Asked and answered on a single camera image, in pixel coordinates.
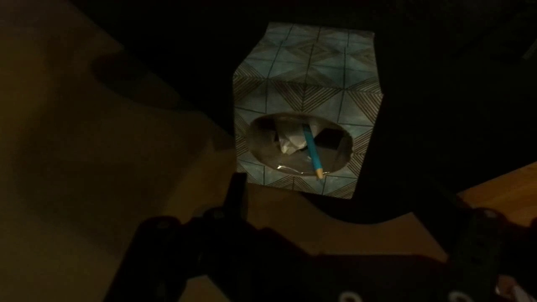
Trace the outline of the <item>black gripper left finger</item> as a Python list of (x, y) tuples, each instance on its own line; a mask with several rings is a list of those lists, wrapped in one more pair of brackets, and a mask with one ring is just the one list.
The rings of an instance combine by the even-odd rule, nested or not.
[(232, 302), (306, 302), (306, 260), (247, 221), (247, 174), (235, 173), (225, 201), (202, 216), (141, 221), (104, 302), (178, 302), (195, 277), (208, 277)]

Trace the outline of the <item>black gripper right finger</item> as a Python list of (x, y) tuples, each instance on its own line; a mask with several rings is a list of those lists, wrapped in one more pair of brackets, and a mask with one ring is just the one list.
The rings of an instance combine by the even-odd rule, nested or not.
[(455, 194), (435, 203), (435, 238), (448, 258), (435, 302), (536, 302), (537, 228)]

